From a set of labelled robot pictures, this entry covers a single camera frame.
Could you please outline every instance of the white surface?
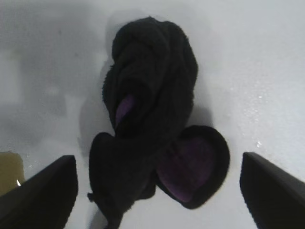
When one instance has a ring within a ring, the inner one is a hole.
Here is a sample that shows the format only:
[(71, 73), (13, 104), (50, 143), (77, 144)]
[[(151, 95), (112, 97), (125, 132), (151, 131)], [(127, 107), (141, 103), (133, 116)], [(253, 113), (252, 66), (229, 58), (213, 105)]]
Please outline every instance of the white surface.
[(230, 171), (200, 209), (158, 190), (121, 228), (255, 229), (239, 189), (244, 151), (305, 180), (304, 10), (304, 0), (0, 0), (0, 151), (20, 153), (27, 178), (74, 154), (80, 190), (66, 228), (100, 229), (88, 151), (98, 132), (112, 133), (101, 87), (113, 35), (140, 17), (171, 20), (200, 66), (190, 123), (223, 133)]

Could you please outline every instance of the black towel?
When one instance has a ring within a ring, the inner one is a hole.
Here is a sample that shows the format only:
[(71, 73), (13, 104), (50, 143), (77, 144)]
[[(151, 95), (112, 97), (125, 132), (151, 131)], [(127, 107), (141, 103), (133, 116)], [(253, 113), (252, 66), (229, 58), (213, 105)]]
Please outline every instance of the black towel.
[(103, 100), (116, 136), (93, 141), (88, 196), (115, 229), (135, 200), (154, 193), (152, 172), (193, 107), (197, 63), (184, 32), (153, 18), (122, 27), (112, 56)]

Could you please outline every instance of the black fabric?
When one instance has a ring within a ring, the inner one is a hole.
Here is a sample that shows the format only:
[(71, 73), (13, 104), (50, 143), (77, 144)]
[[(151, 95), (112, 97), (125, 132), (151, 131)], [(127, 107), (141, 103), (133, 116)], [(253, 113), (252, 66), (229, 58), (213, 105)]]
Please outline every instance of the black fabric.
[[(177, 136), (192, 110), (198, 71), (183, 31), (153, 18), (131, 22), (117, 33), (112, 56), (103, 100), (116, 136), (135, 142), (140, 138), (168, 142)], [(116, 124), (116, 109), (128, 94), (136, 98), (137, 106)]]
[[(194, 125), (184, 129), (177, 141), (192, 139), (195, 137), (205, 139), (214, 148), (215, 167), (207, 182), (197, 189), (191, 201), (185, 203), (177, 199), (158, 179), (158, 176), (156, 175), (157, 185), (171, 198), (180, 202), (181, 205), (188, 209), (200, 207), (220, 188), (227, 175), (230, 163), (229, 148), (225, 139), (218, 131), (208, 126)], [(170, 150), (171, 149), (168, 148), (165, 154), (168, 154)]]
[(259, 229), (304, 229), (305, 184), (256, 153), (244, 153), (244, 200)]
[[(106, 216), (107, 228), (115, 229), (135, 200), (154, 194), (151, 174), (158, 158), (193, 107), (197, 63), (183, 31), (153, 18), (122, 27), (112, 55), (103, 100), (115, 137), (101, 133), (92, 143), (89, 198)], [(117, 107), (130, 94), (137, 105), (116, 124)]]
[(74, 156), (63, 156), (0, 197), (0, 229), (63, 229), (78, 192)]

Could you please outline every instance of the purple lining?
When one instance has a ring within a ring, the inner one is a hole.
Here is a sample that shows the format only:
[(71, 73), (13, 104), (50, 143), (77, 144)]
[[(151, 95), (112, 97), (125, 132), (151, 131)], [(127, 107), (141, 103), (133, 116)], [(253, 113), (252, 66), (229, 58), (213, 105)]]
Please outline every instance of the purple lining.
[(119, 104), (115, 114), (116, 127), (122, 121), (124, 116), (135, 106), (135, 98), (131, 94), (127, 95)]
[(189, 202), (209, 179), (214, 169), (214, 154), (205, 139), (180, 140), (158, 165), (159, 179), (177, 199)]

